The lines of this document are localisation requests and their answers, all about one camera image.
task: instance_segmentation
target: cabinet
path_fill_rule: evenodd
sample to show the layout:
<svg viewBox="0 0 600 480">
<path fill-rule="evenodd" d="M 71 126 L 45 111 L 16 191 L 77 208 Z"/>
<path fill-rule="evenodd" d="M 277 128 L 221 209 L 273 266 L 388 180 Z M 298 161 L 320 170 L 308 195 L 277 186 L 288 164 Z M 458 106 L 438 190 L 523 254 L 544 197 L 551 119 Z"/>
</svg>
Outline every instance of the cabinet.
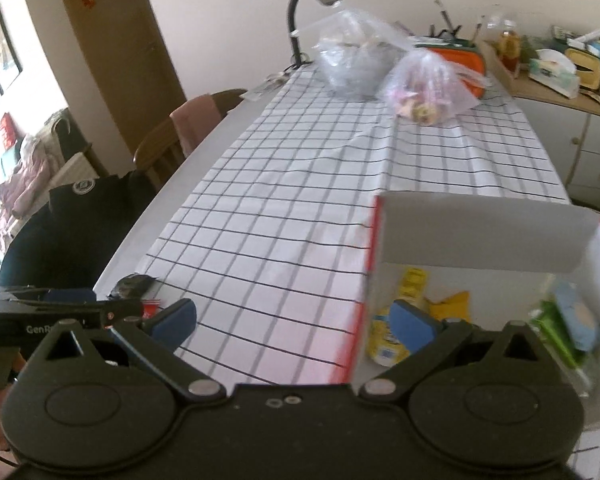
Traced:
<svg viewBox="0 0 600 480">
<path fill-rule="evenodd" d="M 600 209 L 600 116 L 516 98 L 572 199 Z"/>
</svg>

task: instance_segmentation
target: white box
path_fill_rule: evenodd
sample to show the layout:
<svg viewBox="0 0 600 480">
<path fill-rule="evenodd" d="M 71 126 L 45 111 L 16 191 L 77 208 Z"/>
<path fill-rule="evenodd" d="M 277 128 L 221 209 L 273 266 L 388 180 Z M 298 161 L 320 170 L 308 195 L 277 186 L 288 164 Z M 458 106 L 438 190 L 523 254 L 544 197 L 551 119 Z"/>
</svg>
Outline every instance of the white box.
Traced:
<svg viewBox="0 0 600 480">
<path fill-rule="evenodd" d="M 475 324 L 499 330 L 527 320 L 553 274 L 577 285 L 600 322 L 600 214 L 568 204 L 428 192 L 378 196 L 369 249 L 360 386 L 386 370 L 366 354 L 371 315 L 395 297 L 406 266 L 430 272 L 430 300 L 468 290 Z M 600 365 L 600 344 L 596 349 Z M 584 400 L 586 428 L 600 428 L 600 376 Z"/>
</svg>

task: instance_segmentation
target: bottle of amber liquid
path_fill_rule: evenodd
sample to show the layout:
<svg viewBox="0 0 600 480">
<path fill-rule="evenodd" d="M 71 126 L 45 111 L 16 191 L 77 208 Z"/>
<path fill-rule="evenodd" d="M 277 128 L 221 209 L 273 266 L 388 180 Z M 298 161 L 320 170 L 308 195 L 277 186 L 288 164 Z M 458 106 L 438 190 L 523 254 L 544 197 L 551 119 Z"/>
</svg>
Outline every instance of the bottle of amber liquid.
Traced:
<svg viewBox="0 0 600 480">
<path fill-rule="evenodd" d="M 498 42 L 498 53 L 505 68 L 516 76 L 520 66 L 520 44 L 520 36 L 516 32 L 516 22 L 505 20 L 504 30 Z"/>
</svg>

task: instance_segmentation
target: black lamp neck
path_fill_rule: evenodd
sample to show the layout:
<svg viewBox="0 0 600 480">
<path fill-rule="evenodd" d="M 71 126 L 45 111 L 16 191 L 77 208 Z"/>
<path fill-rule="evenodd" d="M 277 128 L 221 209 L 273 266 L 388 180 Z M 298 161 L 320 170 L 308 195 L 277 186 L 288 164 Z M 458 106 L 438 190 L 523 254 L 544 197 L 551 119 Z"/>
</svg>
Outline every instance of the black lamp neck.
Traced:
<svg viewBox="0 0 600 480">
<path fill-rule="evenodd" d="M 292 32 L 296 30 L 296 7 L 298 6 L 298 1 L 299 0 L 289 0 L 289 6 L 286 10 L 286 24 L 289 28 L 291 49 L 294 51 L 293 68 L 300 68 L 302 66 L 302 53 L 300 52 L 300 42 L 298 41 L 298 38 L 292 35 Z"/>
</svg>

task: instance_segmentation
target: white circular logo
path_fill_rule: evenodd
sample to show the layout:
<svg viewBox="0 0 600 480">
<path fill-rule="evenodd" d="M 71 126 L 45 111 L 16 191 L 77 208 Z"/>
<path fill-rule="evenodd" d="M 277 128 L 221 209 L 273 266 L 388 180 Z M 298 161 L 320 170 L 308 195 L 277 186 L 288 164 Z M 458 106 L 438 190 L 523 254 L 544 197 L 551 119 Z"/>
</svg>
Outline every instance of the white circular logo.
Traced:
<svg viewBox="0 0 600 480">
<path fill-rule="evenodd" d="M 74 193 L 76 195 L 86 195 L 96 186 L 96 181 L 90 178 L 89 180 L 81 180 L 75 182 L 73 186 Z"/>
</svg>

